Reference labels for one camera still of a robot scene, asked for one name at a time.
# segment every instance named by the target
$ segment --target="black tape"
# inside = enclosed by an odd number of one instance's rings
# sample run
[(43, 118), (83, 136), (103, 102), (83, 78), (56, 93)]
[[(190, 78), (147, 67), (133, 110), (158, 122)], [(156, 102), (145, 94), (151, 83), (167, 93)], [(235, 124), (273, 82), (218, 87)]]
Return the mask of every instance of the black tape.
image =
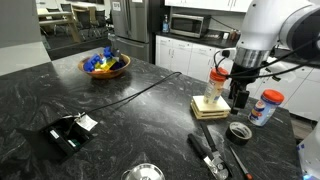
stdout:
[(251, 139), (252, 132), (246, 125), (239, 122), (233, 122), (229, 125), (226, 136), (234, 144), (243, 146)]

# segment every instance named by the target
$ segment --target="black granite countertop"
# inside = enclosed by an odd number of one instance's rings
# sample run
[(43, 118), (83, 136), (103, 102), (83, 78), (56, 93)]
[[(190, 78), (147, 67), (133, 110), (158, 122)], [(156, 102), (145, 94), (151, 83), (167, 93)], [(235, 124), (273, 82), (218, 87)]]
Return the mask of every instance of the black granite countertop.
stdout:
[[(134, 94), (171, 71), (133, 59), (127, 71), (112, 80), (91, 79), (77, 69), (94, 49), (0, 77), (0, 179), (120, 179), (140, 163), (158, 166), (168, 180), (214, 179), (187, 142), (194, 133), (207, 146), (190, 108), (192, 96), (201, 95), (206, 84), (188, 76), (150, 89), (119, 107), (90, 114), (98, 122), (95, 138), (61, 165), (39, 160), (15, 129), (38, 130), (65, 114), (77, 114)], [(233, 145), (255, 179), (301, 179), (301, 169), (289, 112), (278, 108), (264, 127), (247, 120), (255, 99), (227, 119), (208, 121), (217, 149), (229, 162), (234, 180), (243, 174), (226, 139), (234, 121), (248, 125), (253, 138), (245, 146)]]
[[(174, 38), (174, 39), (183, 40), (183, 41), (188, 41), (188, 42), (193, 42), (193, 43), (202, 44), (202, 45), (207, 45), (207, 46), (212, 46), (212, 47), (217, 47), (217, 48), (231, 48), (231, 47), (235, 47), (237, 45), (237, 41), (215, 39), (212, 37), (211, 38), (210, 37), (192, 38), (192, 37), (187, 37), (187, 36), (182, 36), (182, 35), (177, 35), (177, 34), (172, 34), (172, 33), (162, 33), (162, 32), (158, 32), (158, 33), (156, 33), (156, 35), (168, 37), (168, 38)], [(276, 53), (275, 57), (280, 57), (281, 55), (284, 55), (289, 52), (290, 52), (289, 50), (277, 49), (275, 52)], [(302, 63), (306, 62), (305, 60), (303, 60), (295, 55), (287, 57), (283, 61), (289, 62), (289, 63), (294, 63), (294, 64), (302, 64)], [(320, 60), (319, 61), (312, 61), (310, 64), (308, 64), (306, 66), (313, 67), (313, 68), (320, 68)]]

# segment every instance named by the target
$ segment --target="red cap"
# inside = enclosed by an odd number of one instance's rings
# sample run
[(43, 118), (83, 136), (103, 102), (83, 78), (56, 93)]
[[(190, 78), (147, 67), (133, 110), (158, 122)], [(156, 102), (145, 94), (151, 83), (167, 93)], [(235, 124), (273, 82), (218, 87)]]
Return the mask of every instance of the red cap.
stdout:
[[(228, 75), (229, 74), (228, 71), (223, 69), (222, 67), (219, 67), (218, 70), (219, 70), (220, 74), (223, 74), (223, 75)], [(213, 68), (211, 70), (211, 73), (210, 73), (210, 79), (213, 79), (213, 80), (219, 81), (219, 82), (224, 82), (224, 81), (226, 81), (227, 78), (224, 77), (224, 76), (219, 75), (217, 73), (216, 68)]]
[(284, 96), (282, 93), (272, 89), (265, 90), (262, 95), (270, 101), (277, 103), (281, 103), (284, 100)]

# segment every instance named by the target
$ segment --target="microwave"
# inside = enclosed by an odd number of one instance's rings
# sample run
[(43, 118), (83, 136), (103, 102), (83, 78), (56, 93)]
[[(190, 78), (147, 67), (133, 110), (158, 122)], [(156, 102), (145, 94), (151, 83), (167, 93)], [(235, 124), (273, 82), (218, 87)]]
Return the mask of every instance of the microwave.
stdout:
[(211, 15), (175, 13), (171, 16), (170, 33), (189, 37), (203, 37), (209, 28)]

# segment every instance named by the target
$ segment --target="refrigerator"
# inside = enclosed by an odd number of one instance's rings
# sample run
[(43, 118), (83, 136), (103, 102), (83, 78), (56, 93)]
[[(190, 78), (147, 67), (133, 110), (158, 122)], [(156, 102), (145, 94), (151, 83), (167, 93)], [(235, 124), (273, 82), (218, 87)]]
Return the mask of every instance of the refrigerator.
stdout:
[(115, 33), (114, 48), (154, 64), (155, 33), (161, 31), (170, 8), (164, 0), (110, 0)]

